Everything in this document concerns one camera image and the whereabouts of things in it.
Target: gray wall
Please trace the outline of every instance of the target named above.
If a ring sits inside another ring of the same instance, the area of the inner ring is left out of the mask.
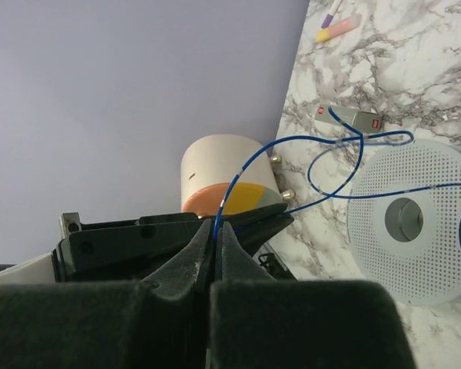
[[[307,0],[0,0],[0,262],[180,208],[199,137],[272,140]]]

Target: blue wire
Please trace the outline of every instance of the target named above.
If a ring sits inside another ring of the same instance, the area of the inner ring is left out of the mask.
[[[339,140],[327,140],[325,138],[318,138],[318,137],[306,136],[306,135],[289,136],[289,137],[279,138],[279,139],[277,139],[275,141],[272,141],[272,142],[266,144],[265,146],[263,146],[260,150],[256,151],[256,153],[254,153],[254,155],[251,156],[244,163],[244,165],[242,166],[240,172],[235,175],[234,179],[229,184],[229,187],[227,188],[227,190],[225,192],[224,198],[222,199],[222,202],[221,202],[221,204],[220,204],[220,206],[218,208],[218,211],[217,211],[217,215],[215,217],[214,231],[213,231],[213,234],[212,234],[214,241],[217,240],[218,230],[219,230],[220,223],[221,223],[221,218],[222,218],[222,213],[224,212],[224,206],[225,206],[229,196],[231,195],[231,192],[234,189],[234,186],[236,185],[237,181],[239,180],[239,178],[241,177],[243,172],[251,165],[251,163],[254,160],[256,160],[256,158],[258,156],[263,154],[268,148],[271,148],[271,147],[273,147],[275,145],[278,145],[278,144],[281,144],[281,143],[287,142],[287,141],[295,141],[295,140],[316,141],[316,142],[319,142],[319,143],[328,144],[328,145],[335,145],[335,146],[333,148],[329,148],[329,149],[323,151],[321,154],[316,156],[315,159],[311,162],[311,164],[310,164],[310,166],[309,166],[309,168],[307,170],[307,180],[309,181],[310,185],[312,186],[312,188],[316,192],[324,195],[324,197],[321,198],[320,200],[316,200],[316,201],[313,201],[313,202],[311,202],[309,204],[306,204],[306,205],[300,206],[298,208],[286,211],[284,214],[292,214],[292,213],[294,213],[296,211],[303,210],[305,208],[309,208],[311,206],[314,206],[316,204],[319,204],[319,203],[327,200],[328,198],[342,198],[342,199],[347,199],[347,200],[358,200],[358,199],[368,199],[368,198],[382,198],[382,197],[394,196],[394,195],[403,194],[403,193],[426,191],[426,190],[435,189],[435,188],[445,188],[445,187],[452,187],[452,186],[460,186],[461,187],[461,183],[449,183],[449,184],[442,184],[442,185],[441,184],[436,184],[434,186],[424,186],[424,187],[419,187],[419,188],[412,188],[410,190],[403,190],[403,191],[392,191],[392,192],[386,192],[386,193],[382,193],[382,194],[370,194],[370,195],[364,195],[364,196],[343,196],[343,195],[338,195],[337,193],[340,192],[348,183],[350,183],[353,176],[358,171],[358,169],[360,167],[360,163],[362,162],[363,149],[364,149],[365,145],[371,145],[371,146],[376,146],[376,145],[389,145],[389,146],[406,145],[406,144],[409,144],[410,142],[412,142],[414,137],[413,137],[413,134],[410,131],[400,130],[400,131],[383,132],[383,133],[378,133],[378,134],[375,134],[375,135],[366,135],[365,138],[372,139],[372,138],[389,137],[389,136],[394,136],[394,135],[408,135],[409,140],[402,141],[402,142],[365,142],[364,141],[364,134],[362,132],[356,130],[354,127],[348,125],[346,122],[344,122],[342,119],[340,119],[340,117],[338,117],[338,115],[335,114],[335,112],[333,111],[332,108],[328,108],[328,112],[343,127],[345,127],[347,130],[353,132],[355,135],[351,136],[351,137],[341,138]],[[321,191],[312,182],[312,180],[310,178],[310,173],[311,173],[311,170],[312,170],[312,167],[313,167],[314,163],[316,163],[326,153],[328,153],[328,152],[330,152],[332,150],[337,150],[339,148],[343,148],[346,145],[359,145],[360,146],[358,159],[357,159],[357,162],[356,162],[352,172],[350,173],[348,178],[345,180],[345,182],[342,183],[333,192],[327,193],[327,192]],[[461,218],[459,220],[458,239],[459,239],[459,249],[461,250]]]

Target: pen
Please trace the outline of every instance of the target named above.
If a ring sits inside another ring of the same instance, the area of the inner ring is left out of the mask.
[[[330,10],[328,11],[328,14],[326,14],[326,18],[323,21],[323,24],[321,25],[321,28],[326,28],[328,25],[330,25],[331,20],[333,19],[333,16],[338,10],[338,7],[340,6],[342,0],[334,0],[333,4],[331,5]]]

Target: perforated white disc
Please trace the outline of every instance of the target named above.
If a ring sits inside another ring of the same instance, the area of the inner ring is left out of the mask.
[[[417,140],[376,153],[355,177],[352,195],[454,182],[461,183],[461,147]],[[398,241],[386,226],[401,219],[386,219],[388,207],[399,198],[414,201],[422,212],[423,225],[413,239]],[[434,305],[461,300],[460,218],[461,187],[350,200],[353,257],[368,279],[381,283],[398,301]]]

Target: metal knob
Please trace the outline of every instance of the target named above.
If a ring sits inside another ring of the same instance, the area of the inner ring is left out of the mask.
[[[290,201],[292,199],[295,198],[295,192],[294,190],[285,190],[284,192],[282,192],[280,194],[280,196],[282,197],[282,199],[284,199],[285,201]]]
[[[282,157],[279,155],[271,155],[270,156],[270,161],[272,164],[274,163],[281,163],[282,162]]]

